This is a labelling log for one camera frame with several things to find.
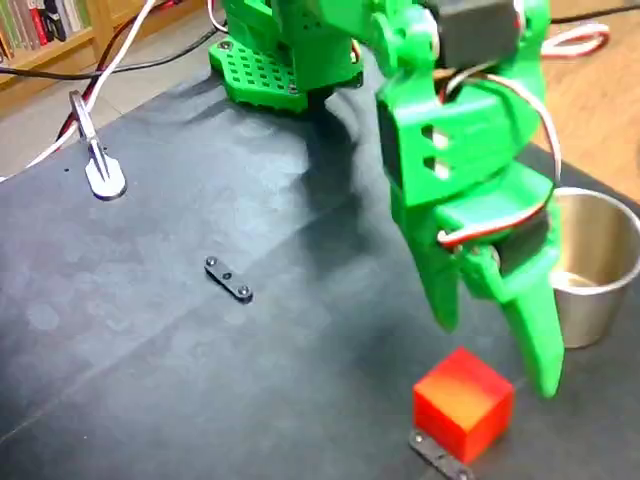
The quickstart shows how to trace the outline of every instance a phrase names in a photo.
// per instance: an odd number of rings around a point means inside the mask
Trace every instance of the green robotic arm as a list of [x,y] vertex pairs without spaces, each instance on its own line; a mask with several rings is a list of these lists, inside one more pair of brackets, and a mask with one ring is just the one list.
[[[238,102],[301,112],[314,94],[360,81],[362,62],[351,55],[352,39],[371,47],[388,78],[377,104],[392,216],[436,320],[448,331],[456,328],[459,279],[474,296],[496,301],[531,379],[543,396],[553,396],[564,356],[548,281],[561,234],[553,200],[520,228],[453,249],[438,241],[441,232],[511,216],[548,197],[552,182],[515,160],[538,116],[518,95],[483,81],[465,85],[443,103],[434,80],[436,68],[473,66],[469,62],[482,63],[484,54],[493,73],[542,98],[540,49],[549,24],[548,0],[507,9],[505,0],[495,0],[495,10],[482,10],[492,1],[475,2],[481,7],[473,10],[460,0],[450,5],[444,0],[223,3],[231,35],[211,48],[210,58]],[[506,43],[509,51],[495,58],[491,55],[504,52],[505,43],[478,22],[482,17],[474,17],[487,13],[491,16],[484,18],[491,21],[518,23],[517,36]],[[465,36],[467,43],[458,41]]]

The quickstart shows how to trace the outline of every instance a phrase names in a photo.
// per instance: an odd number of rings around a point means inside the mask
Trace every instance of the black mat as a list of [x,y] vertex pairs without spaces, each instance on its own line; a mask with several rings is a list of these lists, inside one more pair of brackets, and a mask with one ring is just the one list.
[[203,73],[101,132],[121,200],[93,199],[79,145],[0,184],[1,479],[417,479],[411,387],[457,345],[519,387],[482,478],[637,478],[638,290],[551,401],[492,305],[463,292],[442,333],[388,213],[377,81],[292,119]]

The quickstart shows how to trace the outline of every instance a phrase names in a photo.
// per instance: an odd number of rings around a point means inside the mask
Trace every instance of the stainless steel cup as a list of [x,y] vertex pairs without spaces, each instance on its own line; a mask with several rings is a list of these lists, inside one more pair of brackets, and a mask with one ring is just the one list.
[[551,274],[567,348],[599,340],[640,272],[640,221],[602,193],[560,188],[562,252]]

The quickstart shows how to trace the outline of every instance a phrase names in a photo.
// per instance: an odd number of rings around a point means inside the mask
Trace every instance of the red block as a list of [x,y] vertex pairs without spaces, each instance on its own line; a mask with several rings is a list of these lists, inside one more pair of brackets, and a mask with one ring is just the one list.
[[458,348],[413,387],[414,422],[463,463],[482,454],[509,426],[513,386]]

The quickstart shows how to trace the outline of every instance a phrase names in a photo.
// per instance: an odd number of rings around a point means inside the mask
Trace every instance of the metal bracket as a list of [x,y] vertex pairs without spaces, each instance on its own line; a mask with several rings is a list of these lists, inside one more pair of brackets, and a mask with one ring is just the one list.
[[253,300],[253,291],[249,286],[219,258],[207,257],[204,269],[239,302],[249,303]]
[[87,106],[77,90],[69,94],[71,110],[78,121],[80,138],[87,143],[90,160],[85,167],[93,194],[100,200],[115,200],[127,190],[127,182],[120,163],[104,153]]
[[459,462],[424,432],[413,430],[409,445],[448,480],[475,480],[476,476],[469,467]]

